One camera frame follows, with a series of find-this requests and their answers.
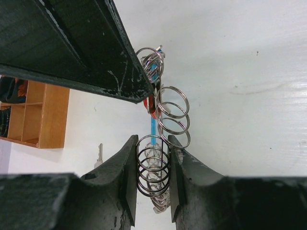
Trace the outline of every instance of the silver key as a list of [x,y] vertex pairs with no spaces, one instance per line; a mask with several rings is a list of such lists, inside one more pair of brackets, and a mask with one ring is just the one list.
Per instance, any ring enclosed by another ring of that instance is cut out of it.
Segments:
[[97,162],[94,165],[94,169],[97,168],[99,165],[103,163],[102,161],[102,143],[98,146],[99,148],[99,153],[98,153],[98,159]]

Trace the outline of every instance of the black plastic part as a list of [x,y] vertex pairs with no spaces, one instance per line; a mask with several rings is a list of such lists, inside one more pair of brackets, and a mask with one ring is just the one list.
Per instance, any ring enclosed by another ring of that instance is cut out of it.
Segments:
[[140,102],[153,92],[112,0],[2,0],[0,74]]
[[138,136],[82,176],[0,176],[1,230],[130,230],[135,222]]
[[[179,144],[174,136],[169,140]],[[177,230],[307,229],[305,177],[224,177],[177,149],[171,163]]]

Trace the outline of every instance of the wooden cabinet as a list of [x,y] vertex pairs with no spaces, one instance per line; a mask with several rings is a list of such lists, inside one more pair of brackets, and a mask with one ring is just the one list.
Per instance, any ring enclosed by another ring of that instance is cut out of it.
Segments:
[[69,89],[29,81],[25,103],[1,103],[11,107],[7,138],[14,143],[39,149],[64,147]]

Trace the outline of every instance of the scratch mark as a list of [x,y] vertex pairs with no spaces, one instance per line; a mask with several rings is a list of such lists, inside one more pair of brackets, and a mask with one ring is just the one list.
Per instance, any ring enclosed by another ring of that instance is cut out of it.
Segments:
[[253,92],[229,92],[229,93],[233,94],[233,95],[251,95],[251,94],[257,94],[257,93],[262,93],[262,92],[272,92],[276,89],[282,88],[285,85],[286,85],[286,83],[283,83],[283,84],[277,85],[275,87],[271,87],[271,88],[268,88],[268,89],[262,89],[262,90],[255,90]]
[[183,162],[183,151],[178,150],[178,151],[176,151],[176,154],[177,154],[179,163],[182,164],[182,162]]
[[131,91],[131,94],[132,96],[134,96],[134,67],[132,67],[132,73],[131,73],[131,88],[132,88],[132,91]]
[[98,103],[94,106],[94,109],[95,109],[96,112],[97,112],[96,106],[98,106],[99,104],[100,104],[100,102],[98,102]]
[[128,61],[126,60],[125,63],[126,63],[126,67],[125,67],[125,71],[124,71],[123,80],[121,81],[121,84],[120,84],[120,88],[119,88],[120,91],[121,91],[121,88],[123,87],[124,80],[125,80],[125,77],[126,77],[126,74],[127,74]]
[[112,71],[108,70],[107,72],[108,72],[109,74],[111,74],[111,75],[115,78],[116,83],[117,83],[118,94],[119,94],[119,96],[120,96],[119,82],[118,82],[117,77],[114,75],[114,73],[113,73]]
[[120,209],[121,209],[121,205],[120,205],[120,203],[119,203],[119,202],[117,202],[117,203],[116,203],[116,207],[117,207],[117,209],[120,211]]
[[120,55],[123,56],[123,57],[125,57],[125,58],[127,57],[127,55],[124,53],[124,51],[122,51],[122,52],[120,53]]

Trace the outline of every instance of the white surface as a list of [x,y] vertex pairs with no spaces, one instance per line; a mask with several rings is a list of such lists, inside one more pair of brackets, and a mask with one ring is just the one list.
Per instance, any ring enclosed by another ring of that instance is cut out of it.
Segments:
[[[135,50],[164,45],[164,85],[190,100],[190,153],[222,174],[307,175],[305,0],[115,3]],[[105,161],[149,129],[142,104],[71,91],[65,148],[13,145],[9,171],[82,175],[99,143]],[[136,219],[138,230],[175,229],[140,195]]]
[[9,171],[11,148],[10,142],[0,140],[0,174],[7,174]]

